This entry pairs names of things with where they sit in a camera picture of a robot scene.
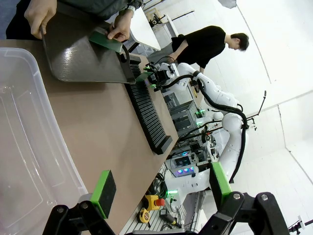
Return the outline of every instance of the green led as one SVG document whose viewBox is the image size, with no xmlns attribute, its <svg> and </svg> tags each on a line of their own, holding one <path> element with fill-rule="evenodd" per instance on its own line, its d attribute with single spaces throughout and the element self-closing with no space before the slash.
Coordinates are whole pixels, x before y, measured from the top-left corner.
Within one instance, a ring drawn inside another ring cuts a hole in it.
<svg viewBox="0 0 313 235">
<path fill-rule="evenodd" d="M 177 190 L 171 190 L 171 191 L 167 191 L 168 194 L 174 194 L 174 193 L 178 193 Z"/>
</svg>

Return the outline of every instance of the brown tabletop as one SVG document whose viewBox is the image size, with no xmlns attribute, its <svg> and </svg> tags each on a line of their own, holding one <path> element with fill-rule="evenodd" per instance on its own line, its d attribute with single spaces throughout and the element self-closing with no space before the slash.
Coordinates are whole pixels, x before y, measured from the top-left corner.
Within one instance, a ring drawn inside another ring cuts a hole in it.
<svg viewBox="0 0 313 235">
<path fill-rule="evenodd" d="M 173 142 L 154 154 L 123 84 L 65 83 L 52 77 L 41 41 L 0 40 L 0 47 L 19 47 L 37 60 L 54 115 L 87 190 L 92 192 L 102 170 L 112 170 L 116 194 L 107 220 L 118 234 L 178 139 L 161 92 L 151 98 Z M 147 60 L 141 57 L 143 67 Z"/>
</svg>

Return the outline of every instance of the black pants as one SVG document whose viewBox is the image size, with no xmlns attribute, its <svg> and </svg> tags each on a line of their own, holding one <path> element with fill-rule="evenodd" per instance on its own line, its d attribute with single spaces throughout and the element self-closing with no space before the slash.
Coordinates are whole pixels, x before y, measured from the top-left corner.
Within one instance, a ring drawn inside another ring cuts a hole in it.
<svg viewBox="0 0 313 235">
<path fill-rule="evenodd" d="M 6 29 L 7 39 L 38 40 L 30 33 L 29 23 L 24 17 L 24 13 L 28 8 L 29 3 L 30 0 L 21 0 L 16 5 L 15 16 Z"/>
</svg>

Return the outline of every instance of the clear plastic container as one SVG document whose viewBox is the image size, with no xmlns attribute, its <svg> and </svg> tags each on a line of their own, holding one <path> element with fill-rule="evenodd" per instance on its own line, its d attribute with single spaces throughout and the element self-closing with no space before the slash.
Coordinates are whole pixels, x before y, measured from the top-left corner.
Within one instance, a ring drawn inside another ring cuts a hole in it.
<svg viewBox="0 0 313 235">
<path fill-rule="evenodd" d="M 0 48 L 0 150 L 0 235 L 40 235 L 55 205 L 87 193 L 24 49 Z"/>
</svg>

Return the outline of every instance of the black hair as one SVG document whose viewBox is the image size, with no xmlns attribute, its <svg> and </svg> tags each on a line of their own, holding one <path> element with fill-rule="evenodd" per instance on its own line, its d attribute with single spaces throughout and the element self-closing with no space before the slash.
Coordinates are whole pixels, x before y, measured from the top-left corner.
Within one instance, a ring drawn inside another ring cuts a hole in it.
<svg viewBox="0 0 313 235">
<path fill-rule="evenodd" d="M 239 42 L 239 50 L 245 51 L 249 46 L 249 37 L 244 33 L 234 33 L 230 36 L 230 38 L 238 38 Z"/>
</svg>

